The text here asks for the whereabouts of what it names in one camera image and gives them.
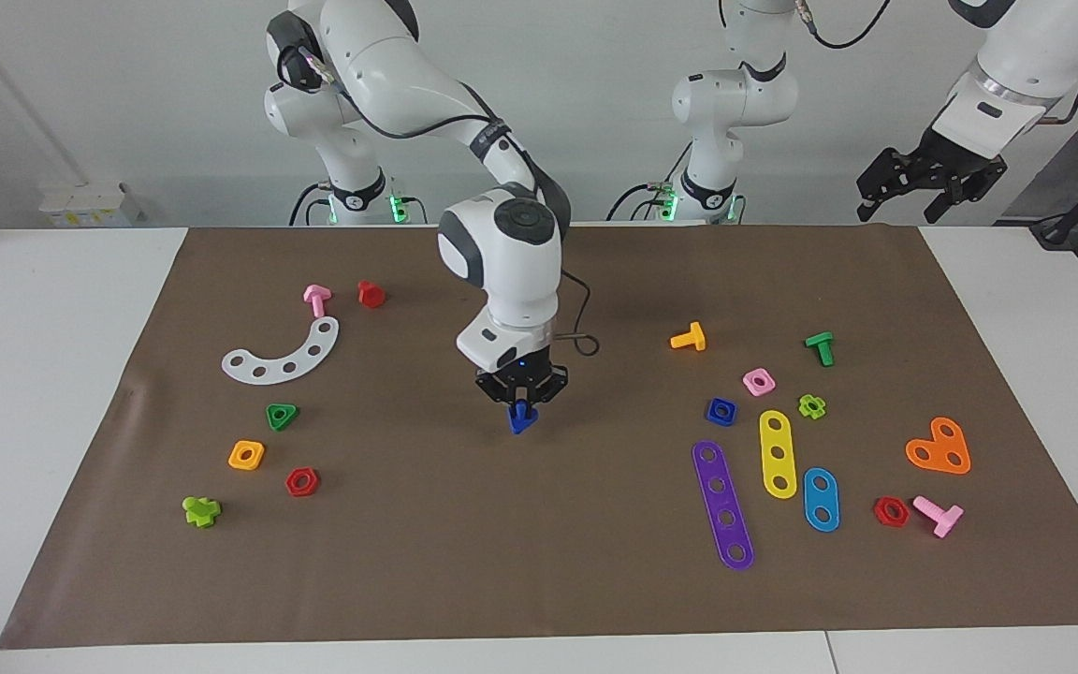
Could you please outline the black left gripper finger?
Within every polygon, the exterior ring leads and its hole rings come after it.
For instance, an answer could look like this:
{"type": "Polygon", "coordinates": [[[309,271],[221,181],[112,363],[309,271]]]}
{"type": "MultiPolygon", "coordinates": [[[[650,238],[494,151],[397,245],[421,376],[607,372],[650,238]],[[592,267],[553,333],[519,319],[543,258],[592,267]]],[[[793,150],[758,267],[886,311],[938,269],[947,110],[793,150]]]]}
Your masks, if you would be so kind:
{"type": "Polygon", "coordinates": [[[895,148],[881,150],[856,179],[861,203],[856,214],[860,222],[871,222],[881,205],[917,191],[934,188],[934,161],[924,148],[903,153],[895,148]]]}
{"type": "Polygon", "coordinates": [[[936,225],[955,205],[981,200],[991,188],[991,171],[972,171],[966,178],[959,178],[954,171],[944,171],[941,176],[934,176],[932,188],[938,193],[923,212],[929,225],[936,225]]]}

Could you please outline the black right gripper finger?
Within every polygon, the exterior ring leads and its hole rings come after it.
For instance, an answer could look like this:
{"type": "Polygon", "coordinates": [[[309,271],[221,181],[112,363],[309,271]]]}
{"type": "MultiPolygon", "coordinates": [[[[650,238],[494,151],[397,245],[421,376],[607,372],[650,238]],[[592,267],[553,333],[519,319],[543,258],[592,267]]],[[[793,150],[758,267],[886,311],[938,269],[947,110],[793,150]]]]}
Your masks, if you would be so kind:
{"type": "Polygon", "coordinates": [[[495,403],[513,408],[520,401],[521,388],[517,367],[503,367],[497,372],[478,370],[474,379],[476,387],[487,394],[495,403]]]}
{"type": "Polygon", "coordinates": [[[555,400],[558,393],[568,384],[568,368],[561,364],[552,364],[550,372],[544,379],[536,380],[530,386],[531,405],[550,403],[555,400]]]}

